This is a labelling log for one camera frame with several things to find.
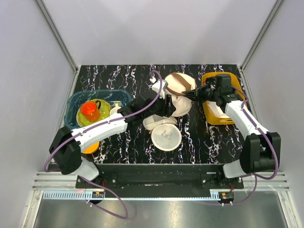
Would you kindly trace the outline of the cream laundry bag brown trim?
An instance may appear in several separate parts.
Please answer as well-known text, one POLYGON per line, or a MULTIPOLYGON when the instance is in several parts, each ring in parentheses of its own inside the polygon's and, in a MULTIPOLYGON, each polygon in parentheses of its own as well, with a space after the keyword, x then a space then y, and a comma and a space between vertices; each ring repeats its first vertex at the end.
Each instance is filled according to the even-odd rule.
POLYGON ((173 106, 176 108, 172 116, 186 115, 192 108, 192 101, 186 98, 182 92, 194 90, 196 88, 195 79, 184 73, 173 72, 165 77, 165 81, 168 83, 165 93, 171 95, 173 106))

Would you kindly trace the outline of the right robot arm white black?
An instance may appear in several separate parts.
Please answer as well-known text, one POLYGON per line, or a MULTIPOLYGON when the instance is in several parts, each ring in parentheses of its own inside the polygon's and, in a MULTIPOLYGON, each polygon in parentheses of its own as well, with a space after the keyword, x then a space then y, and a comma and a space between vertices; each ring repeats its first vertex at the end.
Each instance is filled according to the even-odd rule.
POLYGON ((273 179, 278 172, 281 137, 277 132, 270 132, 263 127, 246 107, 246 96, 232 85, 229 74, 217 74, 210 83, 192 89, 185 83, 182 94, 198 104, 206 101, 215 102, 240 130, 245 139, 238 160, 223 165, 223 172, 218 174, 216 184, 227 188, 233 178, 255 175, 264 180, 273 179))

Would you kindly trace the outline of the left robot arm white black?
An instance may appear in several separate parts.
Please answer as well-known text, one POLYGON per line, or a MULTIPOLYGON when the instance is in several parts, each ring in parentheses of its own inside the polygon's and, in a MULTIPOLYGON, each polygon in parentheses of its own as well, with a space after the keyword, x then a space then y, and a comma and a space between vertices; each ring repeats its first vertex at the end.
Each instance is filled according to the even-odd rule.
POLYGON ((63 175, 75 173, 92 188, 103 181, 99 169, 82 157, 82 152, 96 142, 123 133, 128 127, 152 115, 170 117, 176 111, 170 95, 164 98, 140 95, 111 116, 89 126, 70 130, 60 128, 49 148, 51 158, 63 175))

